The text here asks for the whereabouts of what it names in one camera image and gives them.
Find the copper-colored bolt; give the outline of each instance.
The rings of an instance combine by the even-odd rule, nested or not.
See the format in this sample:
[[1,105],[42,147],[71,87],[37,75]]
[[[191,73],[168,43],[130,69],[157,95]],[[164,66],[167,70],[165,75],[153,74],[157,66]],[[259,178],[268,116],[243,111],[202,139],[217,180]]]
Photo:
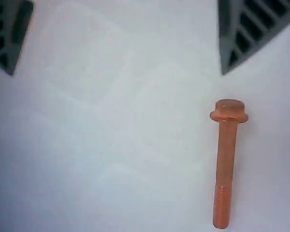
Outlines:
[[210,117],[219,122],[213,224],[218,229],[225,229],[230,220],[237,124],[246,122],[248,116],[245,114],[244,103],[225,99],[216,103]]

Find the gray plastic part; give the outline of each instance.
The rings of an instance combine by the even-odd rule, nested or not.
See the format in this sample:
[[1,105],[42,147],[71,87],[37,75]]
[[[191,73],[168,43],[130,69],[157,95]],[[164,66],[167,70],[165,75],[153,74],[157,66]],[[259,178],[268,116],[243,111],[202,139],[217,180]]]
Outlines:
[[218,0],[223,75],[258,52],[290,23],[290,0]]
[[34,5],[27,0],[0,0],[0,68],[13,75]]

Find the threaded end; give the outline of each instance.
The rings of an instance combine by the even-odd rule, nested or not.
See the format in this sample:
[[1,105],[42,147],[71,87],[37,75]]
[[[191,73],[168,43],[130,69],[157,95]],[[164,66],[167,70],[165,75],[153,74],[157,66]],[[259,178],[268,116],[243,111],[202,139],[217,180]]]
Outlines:
[[229,225],[232,185],[215,186],[213,224],[218,229],[225,229]]

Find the hex head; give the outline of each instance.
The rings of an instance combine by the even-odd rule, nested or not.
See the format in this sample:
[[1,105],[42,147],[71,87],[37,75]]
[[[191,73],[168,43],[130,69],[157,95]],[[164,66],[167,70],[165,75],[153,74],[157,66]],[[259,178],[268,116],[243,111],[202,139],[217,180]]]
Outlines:
[[233,99],[223,99],[216,102],[216,108],[211,112],[210,117],[216,122],[235,120],[238,123],[243,123],[248,120],[244,103]]

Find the white surface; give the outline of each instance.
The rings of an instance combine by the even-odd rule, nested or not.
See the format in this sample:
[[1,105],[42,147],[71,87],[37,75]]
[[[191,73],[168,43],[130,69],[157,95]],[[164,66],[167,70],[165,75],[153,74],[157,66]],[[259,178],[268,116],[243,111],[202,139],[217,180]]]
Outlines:
[[221,98],[246,104],[231,232],[290,232],[290,26],[219,75],[216,0],[36,0],[0,71],[0,232],[211,232]]

